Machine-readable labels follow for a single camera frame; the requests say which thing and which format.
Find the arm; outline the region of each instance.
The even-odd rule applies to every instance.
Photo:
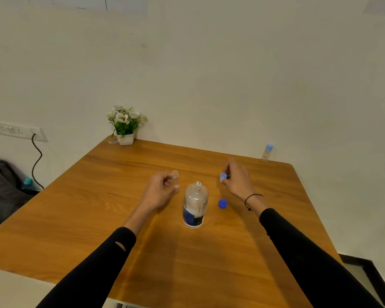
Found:
[[[102,307],[120,273],[137,235],[150,214],[163,206],[179,186],[167,173],[154,175],[139,205],[93,253],[67,274],[37,308]]]
[[[244,201],[256,193],[246,168],[230,159],[223,183]],[[382,307],[376,299],[323,249],[268,207],[262,196],[251,196],[247,206],[264,226],[282,259],[313,307]]]

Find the table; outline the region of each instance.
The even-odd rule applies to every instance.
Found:
[[[180,192],[149,219],[109,297],[152,308],[311,307],[257,218],[220,184],[231,155],[109,141],[0,225],[1,270],[57,283],[125,221],[150,176],[178,170]],[[273,208],[340,261],[292,165],[234,157]],[[203,225],[191,230],[182,210],[195,181],[209,203]]]

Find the bottle base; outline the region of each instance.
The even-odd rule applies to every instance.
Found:
[[[190,229],[197,229],[197,228],[200,228],[200,227],[202,226],[202,224],[203,224],[203,222],[204,222],[204,217],[202,218],[201,224],[199,224],[198,226],[191,226],[191,225],[187,224],[187,223],[184,221],[184,219],[183,219],[183,222],[184,222],[184,225],[185,225],[187,228],[190,228]]]

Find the blue bottle cap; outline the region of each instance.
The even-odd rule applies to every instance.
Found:
[[[226,199],[220,199],[220,201],[218,201],[218,206],[222,209],[225,209],[227,207],[227,200]]]
[[[24,180],[24,183],[26,186],[28,185],[31,185],[31,183],[33,182],[33,180],[30,178],[30,177],[27,177],[25,180]]]

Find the black string bracelet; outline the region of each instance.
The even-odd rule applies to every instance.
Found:
[[[246,199],[245,199],[245,201],[244,201],[244,205],[245,205],[245,207],[248,209],[248,211],[252,211],[252,209],[250,209],[249,207],[247,207],[247,200],[250,198],[250,197],[252,197],[253,195],[260,195],[260,196],[262,196],[262,197],[264,197],[262,194],[260,194],[260,193],[253,193],[252,195],[250,195],[249,197],[247,197]]]

